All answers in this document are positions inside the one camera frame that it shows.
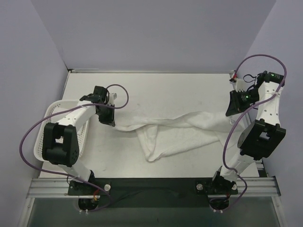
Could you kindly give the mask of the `white towel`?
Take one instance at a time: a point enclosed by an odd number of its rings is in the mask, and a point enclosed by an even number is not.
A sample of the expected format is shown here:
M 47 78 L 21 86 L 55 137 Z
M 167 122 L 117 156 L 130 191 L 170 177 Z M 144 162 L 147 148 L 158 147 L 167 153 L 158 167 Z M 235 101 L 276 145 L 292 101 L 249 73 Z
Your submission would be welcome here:
M 134 131 L 146 161 L 154 162 L 216 142 L 224 145 L 236 119 L 223 112 L 191 112 L 175 119 L 126 115 L 116 120 L 115 129 Z

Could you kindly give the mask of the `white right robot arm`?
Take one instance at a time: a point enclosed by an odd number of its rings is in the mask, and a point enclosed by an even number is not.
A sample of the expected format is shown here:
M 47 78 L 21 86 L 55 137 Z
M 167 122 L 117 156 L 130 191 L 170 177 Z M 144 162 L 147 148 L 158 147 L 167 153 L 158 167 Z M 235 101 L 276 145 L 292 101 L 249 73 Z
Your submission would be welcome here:
M 283 78 L 283 75 L 264 71 L 256 76 L 252 89 L 230 92 L 226 116 L 244 114 L 249 108 L 257 108 L 258 113 L 239 137 L 239 152 L 228 163 L 224 162 L 210 181 L 214 193 L 234 190 L 238 176 L 252 163 L 269 157 L 284 139 L 286 130 L 279 120 Z

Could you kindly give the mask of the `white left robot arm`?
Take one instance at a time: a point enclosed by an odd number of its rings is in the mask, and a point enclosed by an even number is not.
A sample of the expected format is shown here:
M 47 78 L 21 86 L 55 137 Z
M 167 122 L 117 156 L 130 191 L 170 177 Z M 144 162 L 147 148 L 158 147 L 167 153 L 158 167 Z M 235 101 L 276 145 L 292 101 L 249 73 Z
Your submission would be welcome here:
M 80 161 L 80 142 L 78 131 L 87 127 L 87 121 L 97 115 L 99 122 L 115 126 L 114 114 L 117 98 L 105 87 L 96 86 L 93 93 L 80 98 L 77 109 L 71 110 L 55 123 L 44 126 L 42 158 L 53 165 L 60 166 L 67 174 L 76 177 L 79 190 L 85 195 L 95 191 L 94 173 Z

